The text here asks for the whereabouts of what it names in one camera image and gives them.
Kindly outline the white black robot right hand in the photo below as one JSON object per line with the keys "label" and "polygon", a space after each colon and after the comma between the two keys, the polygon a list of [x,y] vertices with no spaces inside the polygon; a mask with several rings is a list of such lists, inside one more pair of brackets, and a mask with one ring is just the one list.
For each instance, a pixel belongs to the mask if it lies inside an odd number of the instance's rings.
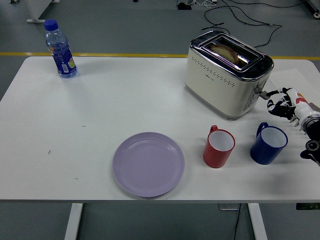
{"label": "white black robot right hand", "polygon": [[[270,99],[273,95],[281,95],[276,103]],[[286,118],[291,122],[295,119],[302,124],[311,118],[319,118],[320,113],[312,109],[308,101],[297,92],[294,88],[285,88],[267,92],[266,97],[269,97],[267,110],[270,114],[281,118]]]}

